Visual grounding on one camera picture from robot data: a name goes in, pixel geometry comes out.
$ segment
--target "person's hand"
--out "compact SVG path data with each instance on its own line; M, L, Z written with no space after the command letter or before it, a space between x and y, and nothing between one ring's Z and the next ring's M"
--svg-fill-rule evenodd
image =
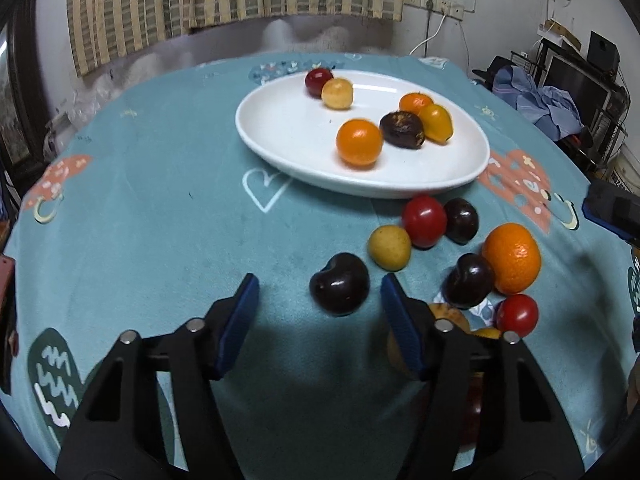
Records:
M640 400L640 356L629 374L629 391L626 394L626 412L631 415Z

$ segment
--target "black speaker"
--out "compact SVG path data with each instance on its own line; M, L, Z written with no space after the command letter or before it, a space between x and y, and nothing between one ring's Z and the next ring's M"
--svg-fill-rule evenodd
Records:
M587 61L604 73L615 76L620 64L620 53L615 44L591 31Z

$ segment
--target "plate rim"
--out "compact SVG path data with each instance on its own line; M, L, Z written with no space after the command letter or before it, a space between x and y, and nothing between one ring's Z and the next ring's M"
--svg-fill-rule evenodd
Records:
M453 189L453 188L456 188L456 187L464 186L465 184L468 184L469 182L472 182L476 178L478 178L478 176L480 176L480 174L489 165L489 159L491 158L491 146L489 144L489 139L486 136L486 133L482 129L482 126L480 126L478 121L476 121L476 119L473 118L472 115L469 112L467 112L463 107L461 107L459 104L453 102L448 97L440 94L439 92L436 92L434 90L428 89L425 86L422 86L422 85L420 85L418 83L414 83L413 81L408 81L406 79L400 79L399 77L390 76L390 75L386 75L386 74L381 74L379 72L367 72L365 70L348 70L348 69L336 69L334 72L340 72L340 73L349 72L349 73L358 73L358 74L366 74L366 75L372 75L373 74L373 75L382 76L382 77L384 77L386 79L389 79L389 80L392 80L392 81L398 81L398 82L402 82L402 83L409 83L411 85L415 85L415 86L423 89L426 92L430 92L432 94L435 94L439 98L442 98L442 99L445 99L445 100L451 102L453 105L455 105L457 108L459 108L459 110L462 111L462 113L466 114L469 119L471 119L471 121L478 127L478 130L482 134L482 140L484 140L484 145L485 145L485 149L486 149L486 156L484 158L485 160L483 161L483 163L479 166L480 169L476 170L476 171L474 171L474 172L472 172L472 173L470 173L470 174L468 174L468 175L466 175L464 177L459 177L459 178L456 178L456 179L453 179L453 180L446 180L446 181L437 182L437 183L408 182L406 184L389 184L388 182L379 181L379 180L366 180L366 179L363 180L363 179L357 178L355 176L352 177L352 176L338 175L338 174L334 174L334 173L327 173L326 171L323 171L323 170L310 170L306 166L303 166L303 165L298 164L296 162L292 162L289 159L284 159L279 155L275 155L272 152L269 152L268 150L264 149L260 144L258 144L253 139L251 139L251 137L249 137L249 135L245 132L244 128L241 128L241 126L240 126L241 109L242 109L242 107L244 107L246 105L246 102L255 93L258 93L259 91L264 90L265 87L267 87L267 86L269 86L271 84L274 84L274 83L281 82L283 79L305 76L305 73L303 73L303 72L296 72L296 73L293 73L293 74L289 74L289 75L286 75L286 76L279 77L277 79L274 79L273 81L269 81L266 84L260 85L260 86L258 86L258 88L255 88L255 89L251 90L247 95L244 96L242 101L240 101L240 104L238 105L238 108L236 108L236 130L238 131L238 135L240 135L240 138L242 139L242 142L244 142L245 145L252 152L254 152L256 155L260 156L260 158L262 158L263 160L266 160L268 163L270 163L271 165L275 166L278 170L282 171L283 173L287 173L290 176L293 176L295 178L299 178L299 177L296 176L296 174L302 173L305 176L311 176L311 177L320 178L322 180L328 180L330 182L333 182L333 183L336 183L336 184L341 184L341 185L344 185L344 186L353 186L353 187L369 188L369 189L383 189L383 190L401 191L401 192L419 192L419 191L425 191L425 190L429 190L429 189Z

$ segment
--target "red cherry tomato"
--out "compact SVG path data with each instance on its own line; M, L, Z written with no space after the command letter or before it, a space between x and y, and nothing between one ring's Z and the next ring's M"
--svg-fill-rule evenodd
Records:
M310 70L305 77L306 89L313 97L321 97L324 83L333 78L334 75L328 68L315 68Z
M447 214L431 196L419 195L404 206L402 226L416 247L433 247L447 230Z
M529 335L538 323L538 305L526 294L516 294L504 300L495 315L495 325L501 332L513 330L520 337Z

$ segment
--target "table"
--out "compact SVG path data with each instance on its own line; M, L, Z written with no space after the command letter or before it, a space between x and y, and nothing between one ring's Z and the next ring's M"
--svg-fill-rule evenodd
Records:
M558 148L453 63L360 54L267 54L167 74L130 89L77 134L25 200L6 250L17 262L20 353L12 396L0 400L27 441L53 466L92 370L121 332L171 332L252 272L261 281L257 318L234 370L212 385L246 477L395 478L420 384L388 364L384 271L366 241L398 222L404 202L292 180L250 152L234 125L256 85L318 65L422 84L479 121L489 167L442 196L476 206L478 236L466 248L443 239L414 251L398 278L431 302L449 267L493 228L529 228L544 263L527 291L541 319L526 343L593 463L635 359L638 261L584 220L587 180ZM364 259L372 291L359 311L336 319L314 304L308 280L342 251ZM490 322L500 299L492 293L467 313L473 328ZM169 381L159 381L168 453L184 465Z

